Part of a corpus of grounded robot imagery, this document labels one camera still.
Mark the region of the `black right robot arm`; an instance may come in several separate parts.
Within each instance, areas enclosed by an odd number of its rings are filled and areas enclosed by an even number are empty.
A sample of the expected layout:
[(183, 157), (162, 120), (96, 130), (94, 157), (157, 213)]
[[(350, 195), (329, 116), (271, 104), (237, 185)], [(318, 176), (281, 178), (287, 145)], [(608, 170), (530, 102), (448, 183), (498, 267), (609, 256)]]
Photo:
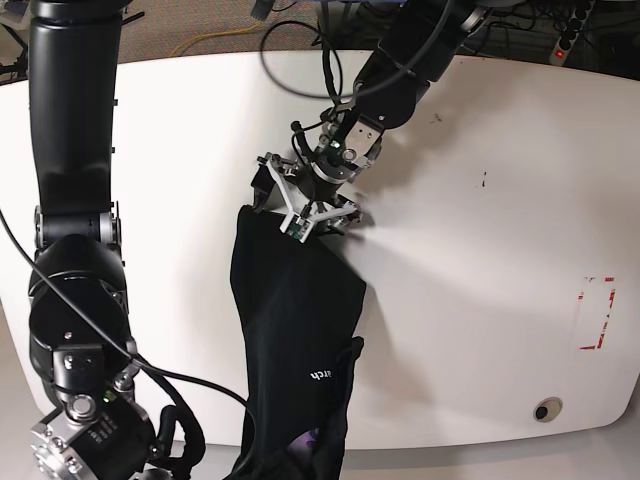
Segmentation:
[(135, 374), (120, 221), (111, 199), (123, 1), (35, 1), (29, 107), (39, 202), (29, 356), (54, 410), (32, 431), (52, 479), (129, 479), (154, 427)]

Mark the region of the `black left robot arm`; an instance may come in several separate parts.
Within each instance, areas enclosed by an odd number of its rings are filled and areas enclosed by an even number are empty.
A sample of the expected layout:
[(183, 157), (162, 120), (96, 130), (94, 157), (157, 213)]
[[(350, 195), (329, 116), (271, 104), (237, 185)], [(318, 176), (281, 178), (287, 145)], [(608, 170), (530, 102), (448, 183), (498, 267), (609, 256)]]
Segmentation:
[(312, 234), (340, 233), (358, 222), (358, 205), (339, 190), (377, 160), (383, 135), (407, 123), (430, 86), (456, 52), (490, 15), (486, 1), (407, 1), (393, 10), (394, 20), (343, 92), (343, 70), (331, 41), (329, 7), (321, 5), (313, 27), (321, 45), (322, 70), (331, 106), (321, 113), (318, 144), (307, 128), (291, 125), (291, 159), (267, 153), (258, 159), (252, 180), (255, 212), (266, 209), (278, 192), (283, 200), (282, 233), (304, 243)]

